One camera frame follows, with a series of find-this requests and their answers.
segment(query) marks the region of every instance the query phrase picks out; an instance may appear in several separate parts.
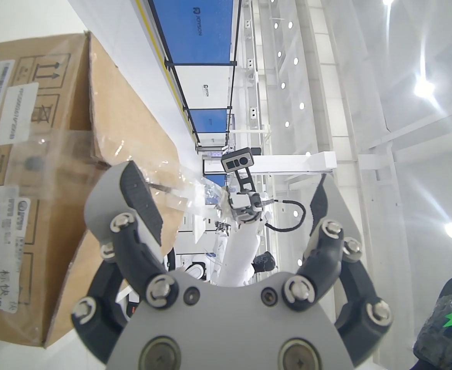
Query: blue wall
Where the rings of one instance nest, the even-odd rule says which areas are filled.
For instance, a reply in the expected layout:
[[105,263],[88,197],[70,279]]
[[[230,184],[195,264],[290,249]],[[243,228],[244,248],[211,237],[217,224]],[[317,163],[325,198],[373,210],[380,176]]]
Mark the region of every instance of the blue wall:
[[226,109],[191,109],[190,114],[198,133],[226,132]]
[[152,0],[174,63],[229,63],[233,0]]

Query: plastic wrap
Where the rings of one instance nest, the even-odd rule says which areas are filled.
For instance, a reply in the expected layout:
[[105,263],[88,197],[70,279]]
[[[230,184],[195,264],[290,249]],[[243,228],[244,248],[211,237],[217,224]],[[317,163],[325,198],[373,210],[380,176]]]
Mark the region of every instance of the plastic wrap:
[[109,164],[115,165],[126,160],[136,162],[152,189],[157,205],[199,215],[214,222],[235,224],[226,188],[177,162],[156,158],[146,158],[145,163],[141,162],[142,153],[138,151],[138,143],[132,143],[131,150],[124,141],[117,143],[109,137],[99,138],[99,143],[105,148],[115,149],[112,156],[105,155]]

